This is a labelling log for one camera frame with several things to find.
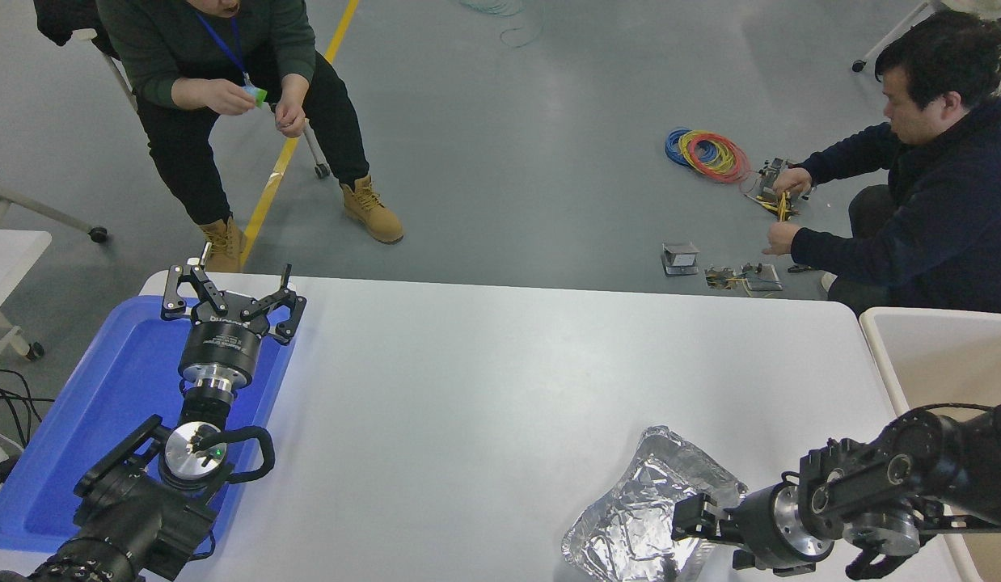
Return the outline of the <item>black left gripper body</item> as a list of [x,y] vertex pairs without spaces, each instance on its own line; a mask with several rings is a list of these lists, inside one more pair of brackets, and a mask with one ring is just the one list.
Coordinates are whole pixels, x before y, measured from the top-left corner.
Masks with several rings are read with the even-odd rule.
[[268,331],[264,314],[252,321],[242,320],[256,299],[239,294],[223,296],[227,313],[217,314],[212,302],[198,302],[190,309],[192,325],[180,357],[178,373],[186,381],[197,382],[202,369],[218,367],[231,382],[251,382],[256,371],[263,335]]

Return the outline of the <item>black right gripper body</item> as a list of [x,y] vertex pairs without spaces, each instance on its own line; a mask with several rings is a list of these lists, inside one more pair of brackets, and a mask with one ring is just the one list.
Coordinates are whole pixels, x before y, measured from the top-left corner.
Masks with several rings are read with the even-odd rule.
[[736,508],[727,509],[719,520],[719,543],[752,552],[762,563],[762,570],[788,570],[792,550],[775,519],[775,509],[786,483],[766,487],[747,496]]

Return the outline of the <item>person's left hand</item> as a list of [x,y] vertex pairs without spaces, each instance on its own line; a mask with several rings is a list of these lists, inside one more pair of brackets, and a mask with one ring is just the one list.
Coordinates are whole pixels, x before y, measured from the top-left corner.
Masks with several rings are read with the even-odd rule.
[[302,97],[282,95],[274,110],[275,125],[284,137],[298,137],[307,124]]
[[792,244],[801,227],[789,221],[773,222],[767,230],[767,246],[763,248],[764,255],[789,255]]

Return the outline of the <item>person's right hand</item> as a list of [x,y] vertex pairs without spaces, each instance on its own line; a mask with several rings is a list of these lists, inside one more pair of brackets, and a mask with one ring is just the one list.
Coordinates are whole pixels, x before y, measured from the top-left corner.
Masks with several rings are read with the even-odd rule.
[[256,97],[226,78],[209,81],[206,106],[220,115],[239,116],[257,109]]
[[807,194],[813,187],[813,178],[807,169],[792,167],[782,170],[771,185],[776,195],[788,192],[789,196]]

